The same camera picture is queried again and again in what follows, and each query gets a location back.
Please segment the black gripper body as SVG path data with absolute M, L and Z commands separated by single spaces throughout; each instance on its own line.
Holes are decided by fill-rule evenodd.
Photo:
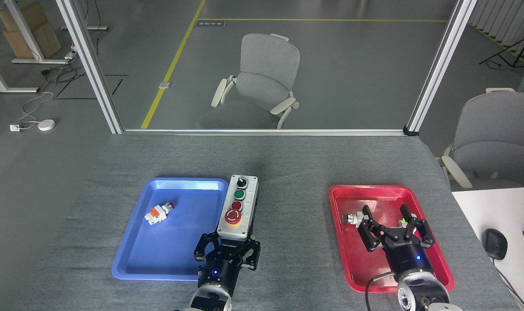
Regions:
M 395 273 L 396 282 L 399 282 L 404 275 L 420 270 L 434 273 L 434 268 L 419 241 L 406 242 L 386 239 L 383 245 L 390 269 Z
M 222 259 L 205 260 L 199 266 L 198 287 L 203 285 L 220 285 L 230 296 L 233 296 L 238 274 L 240 273 L 240 249 L 242 243 L 221 244 Z

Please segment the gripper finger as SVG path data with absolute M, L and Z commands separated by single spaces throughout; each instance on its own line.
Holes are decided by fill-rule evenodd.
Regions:
M 420 235 L 420 244 L 424 248 L 431 248 L 435 243 L 435 238 L 433 233 L 430 230 L 428 222 L 424 219 L 419 219 L 414 214 L 412 214 L 407 204 L 402 204 L 400 207 L 400 212 L 402 213 L 403 219 L 406 222 L 405 233 L 403 234 L 403 239 L 408 241 L 414 235 L 414 232 L 419 232 Z
M 240 249 L 240 267 L 256 270 L 260 256 L 260 242 L 249 238 L 242 243 Z
M 205 254 L 205 249 L 207 246 L 212 243 L 213 251 L 209 252 L 208 255 Z M 219 244 L 219 235 L 217 232 L 204 233 L 199 238 L 199 242 L 194 250 L 194 256 L 196 261 L 203 260 L 221 260 L 222 259 L 222 250 Z
M 364 242 L 365 248 L 369 252 L 373 252 L 379 248 L 385 238 L 396 241 L 396 235 L 393 234 L 391 229 L 386 228 L 373 219 L 368 205 L 364 205 L 362 213 L 364 216 L 360 225 L 357 227 L 357 231 L 360 234 L 361 240 Z

